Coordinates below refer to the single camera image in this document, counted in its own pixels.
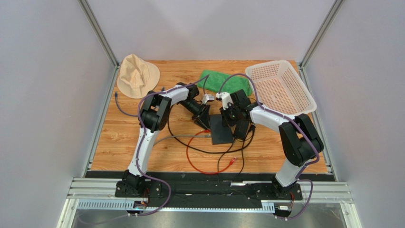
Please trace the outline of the black network switch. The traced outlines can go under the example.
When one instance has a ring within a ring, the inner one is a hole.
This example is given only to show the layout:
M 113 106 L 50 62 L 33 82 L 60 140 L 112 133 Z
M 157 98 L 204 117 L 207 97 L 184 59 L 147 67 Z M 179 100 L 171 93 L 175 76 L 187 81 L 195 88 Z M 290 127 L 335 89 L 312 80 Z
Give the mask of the black network switch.
M 213 114 L 210 116 L 212 144 L 229 144 L 233 142 L 233 135 L 229 126 L 222 124 L 222 115 Z

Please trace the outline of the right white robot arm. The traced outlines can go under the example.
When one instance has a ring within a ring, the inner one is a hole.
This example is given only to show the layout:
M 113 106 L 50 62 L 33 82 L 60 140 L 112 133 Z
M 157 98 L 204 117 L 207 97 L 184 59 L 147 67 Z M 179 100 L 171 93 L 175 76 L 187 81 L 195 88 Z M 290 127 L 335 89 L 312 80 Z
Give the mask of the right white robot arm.
M 251 102 L 243 90 L 217 93 L 216 98 L 222 103 L 223 125 L 248 121 L 279 133 L 286 159 L 271 180 L 278 198 L 287 195 L 304 169 L 319 160 L 324 145 L 307 114 L 293 116 L 277 112 L 260 102 Z

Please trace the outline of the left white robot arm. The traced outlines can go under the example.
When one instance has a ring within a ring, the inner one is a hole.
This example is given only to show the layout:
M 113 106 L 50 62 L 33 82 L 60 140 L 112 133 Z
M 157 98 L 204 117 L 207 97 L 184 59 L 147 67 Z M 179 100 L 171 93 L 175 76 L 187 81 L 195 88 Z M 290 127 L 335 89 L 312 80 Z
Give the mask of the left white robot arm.
M 158 134 L 165 128 L 173 105 L 181 104 L 193 114 L 192 120 L 196 125 L 204 130 L 210 130 L 210 106 L 196 101 L 197 95 L 199 95 L 199 89 L 195 83 L 178 83 L 167 91 L 149 91 L 142 98 L 138 106 L 140 138 L 133 159 L 124 172 L 119 187 L 127 187 L 135 193 L 144 190 L 145 174 L 153 144 Z

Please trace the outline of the black power adapter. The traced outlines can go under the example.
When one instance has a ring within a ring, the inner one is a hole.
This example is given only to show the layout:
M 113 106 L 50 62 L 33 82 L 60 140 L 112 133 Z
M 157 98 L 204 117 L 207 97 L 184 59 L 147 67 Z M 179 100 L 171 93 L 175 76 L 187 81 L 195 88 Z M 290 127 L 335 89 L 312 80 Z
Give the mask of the black power adapter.
M 248 120 L 238 120 L 234 129 L 234 138 L 244 141 L 247 137 L 250 122 Z

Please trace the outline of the green cloth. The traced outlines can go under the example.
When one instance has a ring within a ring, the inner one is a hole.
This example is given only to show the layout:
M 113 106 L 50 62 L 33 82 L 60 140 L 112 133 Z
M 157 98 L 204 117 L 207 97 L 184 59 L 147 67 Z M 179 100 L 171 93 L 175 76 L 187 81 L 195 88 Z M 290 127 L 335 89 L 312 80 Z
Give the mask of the green cloth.
M 202 71 L 200 78 L 204 78 L 207 75 L 209 75 L 209 77 L 206 80 L 202 80 L 197 83 L 197 86 L 200 88 L 204 87 L 206 91 L 210 90 L 215 93 L 219 91 L 223 82 L 230 76 L 229 74 L 205 69 Z M 243 76 L 234 76 L 224 84 L 221 92 L 231 94 L 241 89 L 245 92 L 246 96 L 250 96 L 252 94 L 252 89 L 248 79 Z

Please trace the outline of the white plastic basket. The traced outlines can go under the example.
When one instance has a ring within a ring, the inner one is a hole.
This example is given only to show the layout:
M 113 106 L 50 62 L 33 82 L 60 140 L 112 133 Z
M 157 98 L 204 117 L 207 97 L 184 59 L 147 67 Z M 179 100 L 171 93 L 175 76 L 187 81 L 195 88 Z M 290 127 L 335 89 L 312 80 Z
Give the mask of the white plastic basket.
M 277 112 L 298 116 L 316 111 L 317 104 L 287 60 L 249 66 L 245 74 L 253 81 L 259 102 Z

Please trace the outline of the beige bucket hat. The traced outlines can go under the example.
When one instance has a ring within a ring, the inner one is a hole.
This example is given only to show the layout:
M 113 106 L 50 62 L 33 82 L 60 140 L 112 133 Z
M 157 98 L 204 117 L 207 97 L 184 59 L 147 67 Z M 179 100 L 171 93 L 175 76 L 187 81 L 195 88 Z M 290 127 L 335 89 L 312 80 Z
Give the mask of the beige bucket hat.
M 159 80 L 160 70 L 156 65 L 130 54 L 120 65 L 116 84 L 125 96 L 141 99 L 157 86 Z

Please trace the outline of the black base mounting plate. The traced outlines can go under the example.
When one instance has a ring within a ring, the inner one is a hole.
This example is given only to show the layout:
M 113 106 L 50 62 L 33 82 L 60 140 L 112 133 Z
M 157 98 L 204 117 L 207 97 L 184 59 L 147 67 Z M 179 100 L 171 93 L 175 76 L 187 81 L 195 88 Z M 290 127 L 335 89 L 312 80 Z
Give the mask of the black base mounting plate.
M 150 199 L 150 208 L 258 209 L 263 200 L 302 200 L 303 184 L 296 183 L 287 195 L 278 198 L 273 192 L 274 173 L 222 173 L 205 175 L 196 172 L 148 172 L 140 193 L 119 187 L 125 171 L 89 171 L 85 178 L 114 179 L 114 196 Z

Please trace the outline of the aluminium frame rail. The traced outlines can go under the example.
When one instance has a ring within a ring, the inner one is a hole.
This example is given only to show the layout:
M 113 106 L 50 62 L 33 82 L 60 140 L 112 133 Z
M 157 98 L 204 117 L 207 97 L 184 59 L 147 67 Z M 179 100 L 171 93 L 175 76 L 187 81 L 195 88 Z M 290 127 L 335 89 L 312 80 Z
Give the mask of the aluminium frame rail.
M 58 226 L 73 224 L 79 208 L 136 210 L 269 213 L 278 220 L 302 218 L 310 205 L 338 204 L 349 228 L 361 223 L 349 186 L 326 174 L 305 174 L 291 187 L 277 191 L 272 173 L 152 172 L 138 188 L 120 172 L 91 172 L 74 178 Z

